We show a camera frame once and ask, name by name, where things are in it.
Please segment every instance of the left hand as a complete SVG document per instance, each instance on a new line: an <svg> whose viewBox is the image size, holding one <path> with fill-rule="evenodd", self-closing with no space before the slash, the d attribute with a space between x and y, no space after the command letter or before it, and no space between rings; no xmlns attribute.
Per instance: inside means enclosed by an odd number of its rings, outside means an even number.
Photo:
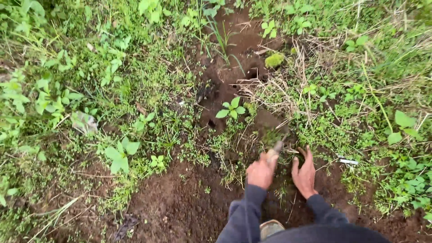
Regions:
<svg viewBox="0 0 432 243"><path fill-rule="evenodd" d="M259 161L255 161L246 170L248 184L267 190L273 182L273 173L276 169L278 157L273 155L270 163L267 163L267 154L261 153Z"/></svg>

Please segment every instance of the ground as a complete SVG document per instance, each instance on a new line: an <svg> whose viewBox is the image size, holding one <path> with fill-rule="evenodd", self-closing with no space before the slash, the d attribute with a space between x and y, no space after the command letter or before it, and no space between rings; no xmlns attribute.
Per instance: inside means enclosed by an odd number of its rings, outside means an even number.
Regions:
<svg viewBox="0 0 432 243"><path fill-rule="evenodd" d="M40 3L0 5L2 241L214 242L284 135L262 221L313 223L310 144L351 223L431 241L427 1Z"/></svg>

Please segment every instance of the right hand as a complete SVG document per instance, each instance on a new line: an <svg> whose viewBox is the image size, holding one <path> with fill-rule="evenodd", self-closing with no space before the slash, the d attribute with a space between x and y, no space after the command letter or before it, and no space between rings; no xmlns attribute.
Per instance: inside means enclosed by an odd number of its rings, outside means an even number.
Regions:
<svg viewBox="0 0 432 243"><path fill-rule="evenodd" d="M318 194L318 192L314 189L314 162L309 145L306 146L306 152L300 147L298 147L297 149L305 157L305 163L303 164L301 169L299 169L299 159L297 157L294 157L294 160L292 162L291 175L294 185L297 187L303 197L307 200L312 195Z"/></svg>

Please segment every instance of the dark sweatshirt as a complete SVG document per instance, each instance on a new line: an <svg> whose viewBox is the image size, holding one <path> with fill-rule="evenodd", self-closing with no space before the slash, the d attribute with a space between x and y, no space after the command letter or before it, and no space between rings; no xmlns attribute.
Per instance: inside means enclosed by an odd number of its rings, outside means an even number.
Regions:
<svg viewBox="0 0 432 243"><path fill-rule="evenodd" d="M216 243L260 242L261 204L267 191L247 185L245 194L247 200L231 203L228 223ZM332 208L318 194L311 196L307 205L314 212L314 224L277 232L263 243L389 243L376 231L349 224L344 214Z"/></svg>

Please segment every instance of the moss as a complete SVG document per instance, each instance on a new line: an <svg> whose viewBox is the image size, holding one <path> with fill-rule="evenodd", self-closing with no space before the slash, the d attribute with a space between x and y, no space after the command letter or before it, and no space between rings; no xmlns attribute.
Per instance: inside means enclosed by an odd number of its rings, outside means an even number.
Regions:
<svg viewBox="0 0 432 243"><path fill-rule="evenodd" d="M284 56L280 53L275 53L275 54L267 57L265 60L266 68L269 68L269 67L275 68L275 67L279 66L283 62L283 57Z"/></svg>

